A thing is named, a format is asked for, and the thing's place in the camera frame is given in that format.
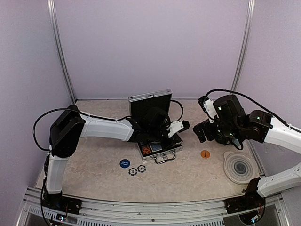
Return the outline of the aluminium poker chip case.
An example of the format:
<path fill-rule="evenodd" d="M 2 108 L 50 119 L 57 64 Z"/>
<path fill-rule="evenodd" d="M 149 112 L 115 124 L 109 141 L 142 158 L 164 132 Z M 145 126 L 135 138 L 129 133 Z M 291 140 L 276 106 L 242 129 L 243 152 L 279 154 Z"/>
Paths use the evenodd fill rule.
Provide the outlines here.
<path fill-rule="evenodd" d="M 182 150 L 178 131 L 184 128 L 178 119 L 171 121 L 168 113 L 172 102 L 170 89 L 128 97 L 129 112 L 143 129 L 137 143 L 143 162 L 154 160 L 158 165 L 176 159 Z"/>

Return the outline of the blue playing card deck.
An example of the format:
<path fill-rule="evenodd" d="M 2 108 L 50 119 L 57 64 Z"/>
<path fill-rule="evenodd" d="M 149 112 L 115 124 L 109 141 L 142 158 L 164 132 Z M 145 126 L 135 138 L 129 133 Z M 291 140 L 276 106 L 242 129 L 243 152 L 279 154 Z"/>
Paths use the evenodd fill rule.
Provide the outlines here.
<path fill-rule="evenodd" d="M 150 149 L 152 152 L 162 151 L 162 146 L 159 143 L 150 143 Z"/>

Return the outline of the single black white chip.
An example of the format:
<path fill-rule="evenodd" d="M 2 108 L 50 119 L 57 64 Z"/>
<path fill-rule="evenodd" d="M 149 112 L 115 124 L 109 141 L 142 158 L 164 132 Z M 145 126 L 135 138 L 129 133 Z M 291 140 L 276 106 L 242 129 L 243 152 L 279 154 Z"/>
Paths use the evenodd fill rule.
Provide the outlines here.
<path fill-rule="evenodd" d="M 144 173 L 146 171 L 146 167 L 144 165 L 140 165 L 137 167 L 138 172 Z"/>

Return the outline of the blue round button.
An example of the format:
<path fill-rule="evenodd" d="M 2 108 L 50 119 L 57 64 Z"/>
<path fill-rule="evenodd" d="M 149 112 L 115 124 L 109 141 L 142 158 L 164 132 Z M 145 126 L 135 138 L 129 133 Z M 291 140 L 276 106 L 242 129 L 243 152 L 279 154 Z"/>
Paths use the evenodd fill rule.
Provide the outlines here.
<path fill-rule="evenodd" d="M 126 169 L 130 166 L 130 161 L 128 159 L 123 159 L 119 162 L 121 168 Z"/>

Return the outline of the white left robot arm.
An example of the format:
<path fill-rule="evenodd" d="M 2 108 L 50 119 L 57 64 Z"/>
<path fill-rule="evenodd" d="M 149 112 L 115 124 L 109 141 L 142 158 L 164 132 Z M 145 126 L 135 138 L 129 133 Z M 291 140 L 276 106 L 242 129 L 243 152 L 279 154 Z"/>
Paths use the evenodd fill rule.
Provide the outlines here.
<path fill-rule="evenodd" d="M 168 137 L 170 124 L 168 114 L 156 107 L 137 119 L 131 116 L 114 119 L 92 116 L 75 105 L 69 106 L 50 128 L 49 164 L 44 183 L 49 193 L 48 203 L 57 210 L 66 205 L 65 197 L 60 195 L 63 175 L 81 138 L 110 138 L 129 143 L 161 141 Z"/>

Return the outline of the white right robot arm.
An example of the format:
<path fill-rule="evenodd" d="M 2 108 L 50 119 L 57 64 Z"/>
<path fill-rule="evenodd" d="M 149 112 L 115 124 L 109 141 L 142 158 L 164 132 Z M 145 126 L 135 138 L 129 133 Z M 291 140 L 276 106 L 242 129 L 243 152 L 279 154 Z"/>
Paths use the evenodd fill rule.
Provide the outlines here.
<path fill-rule="evenodd" d="M 205 121 L 193 128 L 199 141 L 214 140 L 220 144 L 230 144 L 238 150 L 243 149 L 245 141 L 257 142 L 269 151 L 280 150 L 297 157 L 282 171 L 248 182 L 247 194 L 241 197 L 240 204 L 250 209 L 259 201 L 259 196 L 268 197 L 301 185 L 301 130 L 250 97 L 246 99 L 259 109 L 246 113 L 238 96 L 236 93 L 211 100 L 205 94 L 198 99 L 207 115 Z"/>

